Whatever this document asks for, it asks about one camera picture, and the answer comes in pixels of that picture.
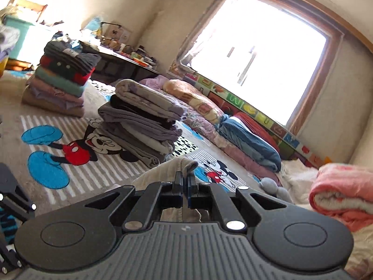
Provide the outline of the white quilted garment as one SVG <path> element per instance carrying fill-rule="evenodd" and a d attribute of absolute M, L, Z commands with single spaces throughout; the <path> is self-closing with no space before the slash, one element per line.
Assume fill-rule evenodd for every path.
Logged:
<path fill-rule="evenodd" d="M 177 173 L 181 173 L 184 178 L 187 175 L 192 175 L 194 178 L 194 170 L 197 166 L 198 162 L 195 160 L 187 157 L 175 157 L 142 174 L 131 182 L 131 185 L 136 190 L 145 190 L 148 185 L 154 182 L 174 182 Z M 209 213 L 206 210 L 188 208 L 186 199 L 183 199 L 182 208 L 164 209 L 161 215 L 161 221 L 166 222 L 201 223 L 208 220 Z"/>

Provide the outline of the grey folded clothes stack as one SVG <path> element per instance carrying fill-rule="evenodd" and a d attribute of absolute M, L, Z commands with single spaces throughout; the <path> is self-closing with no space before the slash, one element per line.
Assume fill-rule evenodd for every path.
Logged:
<path fill-rule="evenodd" d="M 164 94 L 133 80 L 121 80 L 109 101 L 98 108 L 99 119 L 89 124 L 86 144 L 108 154 L 120 152 L 128 162 L 143 162 L 148 168 L 162 164 L 174 152 L 182 135 L 176 125 L 185 117 L 185 108 Z"/>

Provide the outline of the colourful folded clothes stack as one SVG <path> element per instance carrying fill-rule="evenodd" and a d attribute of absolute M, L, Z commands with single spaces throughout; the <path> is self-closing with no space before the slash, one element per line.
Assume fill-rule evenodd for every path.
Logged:
<path fill-rule="evenodd" d="M 83 117 L 84 91 L 99 61 L 98 54 L 83 53 L 65 41 L 49 41 L 21 101 L 47 111 Z"/>

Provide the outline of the pink purple bed sheet roll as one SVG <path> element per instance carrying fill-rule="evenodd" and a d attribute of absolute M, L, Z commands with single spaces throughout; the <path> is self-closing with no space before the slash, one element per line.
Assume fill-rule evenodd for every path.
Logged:
<path fill-rule="evenodd" d="M 182 120 L 188 127 L 199 135 L 208 139 L 216 147 L 218 147 L 227 156 L 232 158 L 235 162 L 245 168 L 249 173 L 256 175 L 258 178 L 271 178 L 278 186 L 282 186 L 278 176 L 272 171 L 266 169 L 264 166 L 257 164 L 251 157 L 247 156 L 236 145 L 221 136 L 215 129 L 214 125 L 199 114 L 192 106 L 179 100 L 171 94 L 168 94 L 162 89 L 163 83 L 168 79 L 164 77 L 145 78 L 140 81 L 140 84 L 152 88 L 161 94 L 169 97 L 171 100 L 179 103 L 186 111 L 185 118 Z"/>

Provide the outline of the light blue plush toy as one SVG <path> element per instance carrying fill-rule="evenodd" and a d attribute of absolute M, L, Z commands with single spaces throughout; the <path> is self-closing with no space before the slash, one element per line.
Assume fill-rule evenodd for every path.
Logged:
<path fill-rule="evenodd" d="M 260 188 L 268 195 L 288 203 L 293 203 L 289 192 L 282 186 L 278 186 L 271 178 L 262 178 L 259 182 Z"/>

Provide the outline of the blue folded blanket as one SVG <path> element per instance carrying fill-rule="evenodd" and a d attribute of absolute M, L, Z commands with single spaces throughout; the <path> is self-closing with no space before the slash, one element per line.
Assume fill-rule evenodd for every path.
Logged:
<path fill-rule="evenodd" d="M 278 173 L 281 170 L 279 152 L 262 137 L 254 134 L 243 121 L 236 116 L 224 114 L 215 125 L 217 132 L 242 152 L 252 158 L 257 164 Z"/>

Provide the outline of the peach patterned pillow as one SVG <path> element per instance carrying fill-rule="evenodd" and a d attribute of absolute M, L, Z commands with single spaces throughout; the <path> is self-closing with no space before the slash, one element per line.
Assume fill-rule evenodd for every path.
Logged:
<path fill-rule="evenodd" d="M 168 80 L 163 84 L 162 89 L 194 108 L 194 110 L 213 125 L 218 124 L 224 114 L 209 98 L 183 80 Z"/>

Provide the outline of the alphabet foam mat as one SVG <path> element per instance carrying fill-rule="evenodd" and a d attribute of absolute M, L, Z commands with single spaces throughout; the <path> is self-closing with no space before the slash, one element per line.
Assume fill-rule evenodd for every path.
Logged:
<path fill-rule="evenodd" d="M 232 116 L 238 112 L 246 114 L 265 129 L 276 145 L 279 147 L 280 156 L 284 160 L 300 159 L 306 166 L 319 168 L 324 164 L 331 163 L 329 157 L 320 158 L 315 155 L 306 145 L 285 127 L 276 123 L 266 116 L 263 112 L 254 108 L 252 105 L 239 98 L 237 95 L 226 90 L 224 87 L 216 84 L 208 78 L 198 73 L 190 73 L 179 69 L 175 62 L 171 63 L 168 69 L 168 75 L 184 80 L 198 89 L 205 97 L 214 102 L 224 113 Z"/>

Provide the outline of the cluttered dark desk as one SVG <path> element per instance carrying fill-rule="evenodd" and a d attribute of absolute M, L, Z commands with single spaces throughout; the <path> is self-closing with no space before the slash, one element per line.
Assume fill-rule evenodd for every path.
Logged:
<path fill-rule="evenodd" d="M 139 82 L 144 78 L 155 78 L 159 75 L 154 69 L 145 67 L 128 56 L 102 46 L 102 42 L 108 40 L 108 38 L 101 35 L 103 25 L 121 28 L 116 23 L 101 22 L 97 30 L 83 29 L 80 31 L 79 41 L 82 46 L 82 52 L 100 56 L 100 61 L 91 76 L 93 80 L 111 84 L 117 80 L 129 78 Z"/>

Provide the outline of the pink folded quilt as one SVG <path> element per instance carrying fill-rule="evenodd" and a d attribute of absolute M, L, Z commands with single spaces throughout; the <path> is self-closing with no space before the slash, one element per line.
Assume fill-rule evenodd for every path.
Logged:
<path fill-rule="evenodd" d="M 319 168 L 308 201 L 313 210 L 334 217 L 352 232 L 372 224 L 372 170 L 329 163 Z"/>

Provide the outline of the window with wooden frame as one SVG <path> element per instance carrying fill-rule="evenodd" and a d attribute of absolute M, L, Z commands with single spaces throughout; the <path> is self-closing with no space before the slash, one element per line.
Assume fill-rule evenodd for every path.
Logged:
<path fill-rule="evenodd" d="M 298 134 L 315 106 L 345 33 L 308 0 L 215 0 L 187 36 L 177 67 L 245 95 L 274 84 L 286 97 L 260 111 Z"/>

